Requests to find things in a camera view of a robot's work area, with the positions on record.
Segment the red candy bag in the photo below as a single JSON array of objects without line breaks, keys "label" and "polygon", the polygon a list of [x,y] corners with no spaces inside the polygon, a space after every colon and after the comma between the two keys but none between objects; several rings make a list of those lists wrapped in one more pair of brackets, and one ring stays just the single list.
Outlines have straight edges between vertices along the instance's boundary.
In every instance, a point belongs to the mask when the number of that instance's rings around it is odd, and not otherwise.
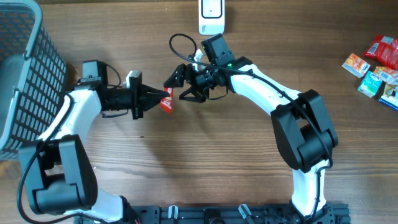
[{"label": "red candy bag", "polygon": [[377,35],[364,53],[384,66],[397,70],[397,38]]}]

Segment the teal small box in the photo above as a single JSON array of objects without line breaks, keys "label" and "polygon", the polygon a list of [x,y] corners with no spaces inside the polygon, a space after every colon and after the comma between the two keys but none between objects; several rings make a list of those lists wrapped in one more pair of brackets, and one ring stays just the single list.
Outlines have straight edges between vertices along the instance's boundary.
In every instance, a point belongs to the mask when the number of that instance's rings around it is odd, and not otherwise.
[{"label": "teal small box", "polygon": [[368,71],[358,87],[358,91],[372,98],[378,92],[383,81],[373,72]]}]

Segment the white cream snack bag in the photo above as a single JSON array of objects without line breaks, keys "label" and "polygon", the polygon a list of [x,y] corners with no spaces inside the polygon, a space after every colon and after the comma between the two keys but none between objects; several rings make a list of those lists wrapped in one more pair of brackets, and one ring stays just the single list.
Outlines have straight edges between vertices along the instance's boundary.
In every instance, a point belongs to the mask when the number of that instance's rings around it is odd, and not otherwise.
[{"label": "white cream snack bag", "polygon": [[378,99],[378,102],[398,111],[398,92],[397,85],[385,84],[382,96]]}]

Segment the red stick sachet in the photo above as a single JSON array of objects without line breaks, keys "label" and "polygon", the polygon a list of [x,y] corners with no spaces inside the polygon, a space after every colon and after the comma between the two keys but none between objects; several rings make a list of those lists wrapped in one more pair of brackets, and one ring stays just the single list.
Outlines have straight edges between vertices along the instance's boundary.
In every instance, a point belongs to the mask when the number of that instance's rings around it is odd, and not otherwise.
[{"label": "red stick sachet", "polygon": [[168,114],[170,114],[172,112],[172,101],[173,101],[173,88],[167,88],[164,87],[164,91],[166,91],[169,95],[166,96],[165,98],[161,99],[160,102],[160,107],[167,112]]}]

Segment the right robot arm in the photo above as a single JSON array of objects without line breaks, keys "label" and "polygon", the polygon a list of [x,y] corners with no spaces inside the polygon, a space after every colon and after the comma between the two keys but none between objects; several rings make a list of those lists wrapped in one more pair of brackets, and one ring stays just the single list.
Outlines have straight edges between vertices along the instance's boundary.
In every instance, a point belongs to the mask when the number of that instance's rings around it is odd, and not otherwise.
[{"label": "right robot arm", "polygon": [[204,103],[210,90],[223,86],[226,92],[244,96],[265,111],[272,121],[280,156],[293,171],[292,209],[302,223],[316,222],[326,205],[325,172],[332,168],[338,137],[323,98],[315,90],[304,93],[287,88],[263,74],[246,57],[236,58],[222,34],[201,42],[168,78],[164,87],[190,88],[180,100]]}]

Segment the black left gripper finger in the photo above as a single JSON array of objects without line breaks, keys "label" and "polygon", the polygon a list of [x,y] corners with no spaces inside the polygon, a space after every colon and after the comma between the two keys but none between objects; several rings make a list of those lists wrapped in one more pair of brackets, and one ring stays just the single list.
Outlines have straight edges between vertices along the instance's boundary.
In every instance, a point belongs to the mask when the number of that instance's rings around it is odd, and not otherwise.
[{"label": "black left gripper finger", "polygon": [[161,100],[166,97],[168,97],[168,95],[144,95],[141,97],[141,108],[143,111],[148,111],[158,105]]},{"label": "black left gripper finger", "polygon": [[156,88],[147,86],[145,84],[141,85],[142,94],[147,97],[169,97],[168,91],[158,90]]}]

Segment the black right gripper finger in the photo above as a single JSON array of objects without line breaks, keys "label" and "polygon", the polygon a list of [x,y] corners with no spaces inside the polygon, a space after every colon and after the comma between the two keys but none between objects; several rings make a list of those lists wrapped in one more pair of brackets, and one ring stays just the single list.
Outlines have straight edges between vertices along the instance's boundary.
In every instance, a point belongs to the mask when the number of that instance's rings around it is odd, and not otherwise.
[{"label": "black right gripper finger", "polygon": [[206,97],[203,93],[196,90],[194,87],[190,87],[185,90],[183,93],[179,95],[180,100],[191,101],[195,103],[204,103],[206,101]]},{"label": "black right gripper finger", "polygon": [[187,66],[180,64],[171,74],[171,76],[164,82],[165,88],[182,88],[185,80],[185,71]]}]

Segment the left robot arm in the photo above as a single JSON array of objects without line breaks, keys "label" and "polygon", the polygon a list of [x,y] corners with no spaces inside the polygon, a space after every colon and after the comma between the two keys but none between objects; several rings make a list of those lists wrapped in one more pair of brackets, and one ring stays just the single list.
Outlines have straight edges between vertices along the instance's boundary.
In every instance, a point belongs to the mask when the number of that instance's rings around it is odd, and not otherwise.
[{"label": "left robot arm", "polygon": [[37,140],[22,146],[22,177],[16,193],[17,209],[29,222],[22,205],[25,192],[37,215],[55,215],[54,223],[69,218],[92,223],[140,223],[139,214],[123,196],[100,190],[83,143],[94,119],[106,111],[131,113],[133,119],[158,105],[170,94],[143,84],[142,73],[133,70],[126,81],[111,85],[99,60],[83,62],[83,76],[64,96],[54,121]]}]

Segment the orange small box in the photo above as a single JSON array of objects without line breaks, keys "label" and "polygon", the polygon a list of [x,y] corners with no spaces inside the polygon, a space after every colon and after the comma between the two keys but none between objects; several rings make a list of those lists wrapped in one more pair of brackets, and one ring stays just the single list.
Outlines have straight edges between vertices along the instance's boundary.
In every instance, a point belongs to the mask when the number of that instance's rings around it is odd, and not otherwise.
[{"label": "orange small box", "polygon": [[350,54],[350,56],[342,64],[342,67],[349,71],[351,74],[358,78],[362,78],[370,69],[370,64],[364,61],[362,58],[355,54]]},{"label": "orange small box", "polygon": [[397,85],[397,70],[393,70],[389,67],[378,66],[375,68],[374,73],[387,84]]}]

